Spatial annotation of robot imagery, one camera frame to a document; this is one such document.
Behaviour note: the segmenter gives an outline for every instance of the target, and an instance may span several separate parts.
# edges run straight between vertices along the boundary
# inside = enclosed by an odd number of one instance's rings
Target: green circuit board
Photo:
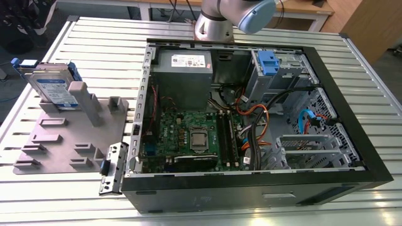
[[[243,166],[237,164],[227,166],[220,159],[219,134],[216,128],[217,113],[189,113],[168,111],[161,113],[158,140],[154,145],[154,154],[144,161],[144,170],[148,173],[162,173],[164,164],[169,156],[181,155],[215,155],[217,156],[217,164],[209,171],[236,171],[241,170]],[[241,123],[240,116],[231,116],[232,133],[235,127]],[[190,131],[204,131],[207,133],[208,148],[205,150],[193,150],[190,148]]]

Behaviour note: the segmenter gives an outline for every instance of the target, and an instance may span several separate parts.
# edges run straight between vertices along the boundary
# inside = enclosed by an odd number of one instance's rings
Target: sticker
[[[172,55],[172,67],[205,67],[205,57],[202,55]]]
[[[243,158],[243,163],[249,165],[249,160],[251,160],[251,159],[249,159],[248,157],[244,157],[244,158]]]
[[[248,98],[247,98],[244,95],[240,96],[240,99],[241,99],[244,102],[248,101]]]
[[[77,107],[74,97],[66,91],[66,84],[62,79],[37,79],[38,86],[52,103],[62,110]]]
[[[324,12],[324,11],[316,11],[316,14],[325,14],[325,15],[331,15],[331,12]]]

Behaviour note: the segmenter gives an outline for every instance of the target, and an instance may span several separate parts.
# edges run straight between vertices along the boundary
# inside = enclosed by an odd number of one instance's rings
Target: blue cable
[[[10,99],[0,100],[0,103],[6,102],[6,101],[10,101],[10,100],[13,100],[13,99],[16,99],[16,98],[18,98],[18,97],[20,97],[20,95],[17,95],[16,97],[13,97],[13,98],[10,98]]]
[[[308,109],[303,109],[300,111],[300,114],[299,114],[299,118],[297,118],[297,125],[299,125],[299,130],[300,130],[300,134],[303,134],[304,132],[304,127],[303,127],[303,114],[307,113],[309,118],[316,118],[316,120],[320,120],[320,117],[316,117],[313,112]]]

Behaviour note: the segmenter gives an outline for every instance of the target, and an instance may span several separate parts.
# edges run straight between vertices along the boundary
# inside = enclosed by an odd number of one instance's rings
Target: motherboard
[[[156,142],[142,145],[142,173],[237,171],[239,115],[165,111]]]

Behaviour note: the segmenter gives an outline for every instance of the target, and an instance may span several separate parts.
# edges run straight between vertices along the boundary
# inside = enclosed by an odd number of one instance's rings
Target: slotted metal table
[[[72,60],[97,98],[129,102],[122,140],[129,142],[145,39],[192,39],[189,24],[81,17],[68,21],[44,57]],[[348,39],[332,33],[233,30],[236,42],[315,47],[393,181],[320,206],[140,215],[124,196],[98,197],[97,173],[14,175],[40,115],[28,85],[0,128],[0,223],[93,225],[399,225],[402,223],[402,108]]]

